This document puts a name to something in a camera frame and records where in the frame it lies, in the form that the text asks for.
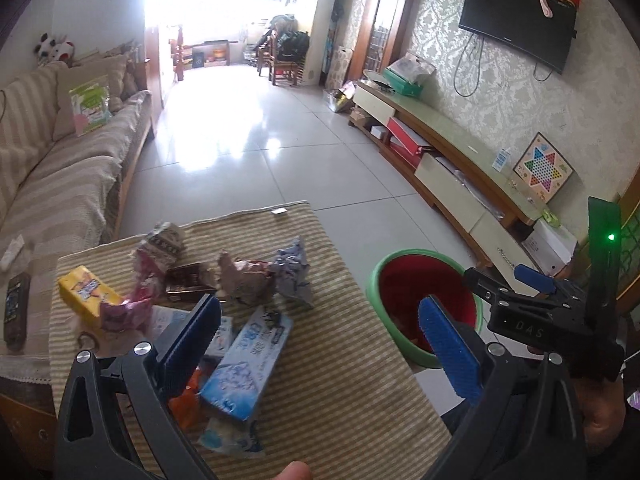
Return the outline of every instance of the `screw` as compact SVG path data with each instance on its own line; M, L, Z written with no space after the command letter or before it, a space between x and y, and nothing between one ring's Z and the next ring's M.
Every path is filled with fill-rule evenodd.
M77 356L76 361L79 363L85 363L91 357L91 353L88 350L82 350Z
M489 343L487 350L489 351L489 354L495 355L497 357L504 355L504 346L502 346L500 343Z
M549 360L555 365L562 364L562 357L560 354L556 354L555 352L551 352L551 354L549 354Z
M151 350L151 343L147 343L146 341L143 341L142 343L138 343L133 348L133 351L135 352L136 355L148 354L150 350Z

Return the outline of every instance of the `yellow snack box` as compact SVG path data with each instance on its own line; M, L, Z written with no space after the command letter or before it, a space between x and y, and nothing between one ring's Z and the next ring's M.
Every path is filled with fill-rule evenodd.
M101 283L98 277L85 266L76 267L58 278L60 298L94 328L100 328L100 302L122 303L122 298L113 289Z

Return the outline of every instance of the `human hand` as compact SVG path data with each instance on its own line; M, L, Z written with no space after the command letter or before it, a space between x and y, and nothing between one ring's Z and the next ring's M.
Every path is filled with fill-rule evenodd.
M313 480L311 469L304 462L291 462L273 480Z
M622 378L611 383L606 379L572 379L578 405L584 417L584 439L590 455L597 455L618 437L625 423L625 394Z

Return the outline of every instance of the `sofa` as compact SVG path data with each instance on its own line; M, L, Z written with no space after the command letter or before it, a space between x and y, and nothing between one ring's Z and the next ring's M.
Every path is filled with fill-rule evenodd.
M151 131L151 93L126 91L127 59L78 68L55 62L0 91L0 256L22 235L25 246L0 272L31 275L24 348L0 342L0 394L54 413L49 383L49 309L57 260L115 239L126 191ZM77 136L68 90L104 74L113 117Z

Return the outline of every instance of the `green box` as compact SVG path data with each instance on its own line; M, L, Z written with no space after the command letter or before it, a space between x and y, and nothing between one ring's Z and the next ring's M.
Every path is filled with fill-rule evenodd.
M398 74L396 74L392 70L389 70L388 68L385 68L382 75L387 81L389 81L389 84L400 95L406 95L409 97L420 97L420 92L422 92L421 85L409 83L405 78L400 77Z

